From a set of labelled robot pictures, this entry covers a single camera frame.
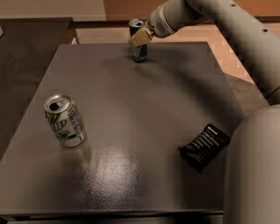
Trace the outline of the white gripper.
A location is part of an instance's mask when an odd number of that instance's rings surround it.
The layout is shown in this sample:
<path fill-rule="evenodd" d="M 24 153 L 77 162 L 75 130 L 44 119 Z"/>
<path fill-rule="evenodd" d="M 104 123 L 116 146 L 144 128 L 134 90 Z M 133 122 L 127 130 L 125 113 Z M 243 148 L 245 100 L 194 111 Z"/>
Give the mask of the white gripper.
<path fill-rule="evenodd" d="M 157 38 L 165 38 L 173 35 L 175 30 L 169 25 L 165 18 L 164 6 L 156 8 L 147 20 L 147 27 L 139 29 L 129 40 L 133 48 L 144 46 L 149 43 L 153 35 Z"/>

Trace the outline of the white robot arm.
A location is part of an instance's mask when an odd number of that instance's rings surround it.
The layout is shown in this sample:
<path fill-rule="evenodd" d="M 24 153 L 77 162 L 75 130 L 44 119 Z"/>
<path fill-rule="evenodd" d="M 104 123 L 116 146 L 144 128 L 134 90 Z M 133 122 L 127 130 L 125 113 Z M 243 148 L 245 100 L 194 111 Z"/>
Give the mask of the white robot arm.
<path fill-rule="evenodd" d="M 230 77 L 236 97 L 255 110 L 235 129 L 225 173 L 224 224 L 280 224 L 280 36 L 234 0 L 169 0 L 131 37 L 133 47 L 212 20 L 249 81 Z"/>

